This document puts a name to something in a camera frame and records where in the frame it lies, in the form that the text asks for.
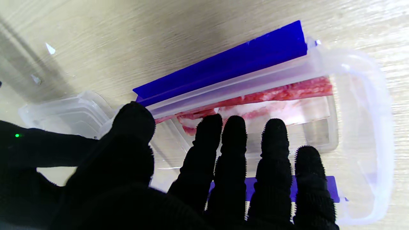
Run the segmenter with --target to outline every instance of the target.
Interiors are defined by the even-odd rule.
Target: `fingertip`
[[[316,174],[325,179],[325,169],[321,156],[312,146],[301,146],[295,156],[295,174]]]
[[[262,157],[275,153],[274,155],[278,155],[278,157],[287,158],[289,146],[285,123],[278,118],[270,119],[265,125],[261,136]]]
[[[209,145],[212,148],[219,146],[223,120],[220,114],[204,117],[196,129],[196,144]]]
[[[236,145],[244,145],[247,143],[246,123],[240,116],[231,116],[226,122],[225,129],[222,134],[222,143],[235,143]]]
[[[198,126],[201,124],[223,125],[222,116],[218,113],[214,115],[206,116],[202,119],[202,121],[198,124]]]

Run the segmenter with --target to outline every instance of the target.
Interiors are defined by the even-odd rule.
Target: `stacked plastic container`
[[[336,179],[340,196],[340,202],[336,204],[338,224],[375,222],[386,214],[393,179],[393,122],[384,74],[362,52],[326,50],[312,39],[302,42],[308,48],[306,55],[230,79],[185,89],[178,94],[169,92],[168,97],[161,97],[168,93],[163,91],[164,94],[158,94],[145,105],[154,118],[161,118],[218,101],[328,76],[334,94],[326,98],[329,117],[288,126],[290,152],[294,153],[304,144],[320,150],[326,174]],[[139,101],[143,104],[145,99],[140,98]],[[25,110],[26,114],[32,115],[27,108]],[[111,117],[101,119],[98,125],[103,128],[97,136],[109,130]],[[29,116],[23,120],[30,126],[39,127],[30,121]],[[162,188],[166,189],[177,177],[194,136],[188,136],[175,118],[158,124],[157,130],[151,142],[155,151],[155,173],[160,175],[158,184],[162,183]],[[248,177],[254,176],[260,160],[261,132],[262,127],[259,132],[249,134],[246,153]]]

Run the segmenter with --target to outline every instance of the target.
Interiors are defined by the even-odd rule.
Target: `wood grain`
[[[24,104],[84,90],[115,108],[135,99],[134,87],[301,20],[305,33],[326,46],[372,56],[393,98],[396,169],[388,214],[343,229],[407,229],[408,9],[407,0],[4,0],[0,119],[23,125],[17,109]]]

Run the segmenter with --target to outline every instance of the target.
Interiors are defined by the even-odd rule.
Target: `plastic container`
[[[85,91],[76,97],[26,105],[18,114],[30,128],[97,138],[114,111],[101,96]]]
[[[334,96],[328,97],[330,117],[288,126],[290,160],[304,144],[317,147],[328,176],[334,176],[340,203],[337,223],[369,224],[387,211],[393,179],[393,122],[385,77],[366,54],[352,50],[326,50],[307,40],[308,54],[272,67],[187,92],[147,106],[154,118],[173,115],[203,105],[247,95],[320,76],[330,76]],[[187,136],[173,119],[158,124],[162,129],[151,142],[169,165],[182,166],[194,137]],[[254,176],[260,160],[259,134],[247,142],[247,176]]]

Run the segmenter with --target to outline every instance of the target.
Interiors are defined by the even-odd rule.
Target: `raw meat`
[[[218,108],[223,123],[230,116],[239,115],[246,122],[247,133],[260,133],[271,118],[280,118],[286,125],[304,124],[329,117],[326,97],[314,97],[291,101],[263,101],[258,103]],[[178,116],[187,135],[196,134],[196,126],[201,118],[191,119]]]
[[[173,117],[177,117],[178,120],[181,118],[199,119],[208,115],[216,114],[217,112],[215,109],[220,107],[236,106],[263,101],[285,101],[309,97],[321,97],[329,96],[332,94],[332,85],[329,78],[318,77],[261,92],[244,95],[241,97],[235,97],[232,99],[195,108],[189,111],[180,112],[175,115],[158,118],[156,119],[156,123],[166,121]]]

